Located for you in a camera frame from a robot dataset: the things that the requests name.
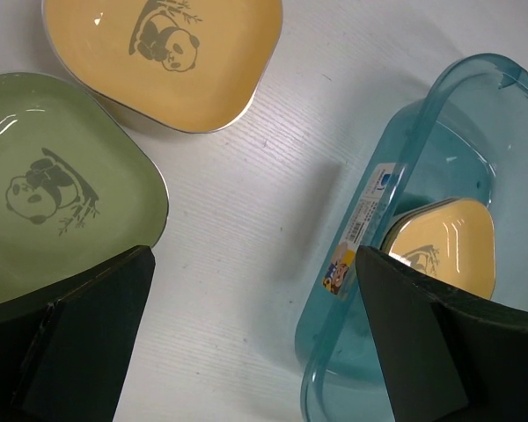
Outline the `yellow plate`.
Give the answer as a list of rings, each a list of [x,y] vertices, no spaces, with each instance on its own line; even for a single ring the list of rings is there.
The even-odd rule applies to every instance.
[[[252,104],[282,33],[279,1],[45,1],[79,83],[168,128],[221,130]]]
[[[489,300],[495,290],[495,227],[478,200],[448,198],[396,215],[380,250],[472,295]]]

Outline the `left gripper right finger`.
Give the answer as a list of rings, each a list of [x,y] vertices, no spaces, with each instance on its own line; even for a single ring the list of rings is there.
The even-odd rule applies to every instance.
[[[370,246],[356,273],[396,420],[528,421],[528,312]]]

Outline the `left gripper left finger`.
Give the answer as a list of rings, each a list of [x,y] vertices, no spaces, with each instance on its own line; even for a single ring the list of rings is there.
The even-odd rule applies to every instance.
[[[0,421],[111,421],[155,270],[137,245],[0,303]]]

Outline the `green plate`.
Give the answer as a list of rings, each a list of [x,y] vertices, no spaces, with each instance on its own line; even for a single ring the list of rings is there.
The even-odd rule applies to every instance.
[[[168,214],[159,169],[89,92],[0,74],[0,304],[155,245]]]

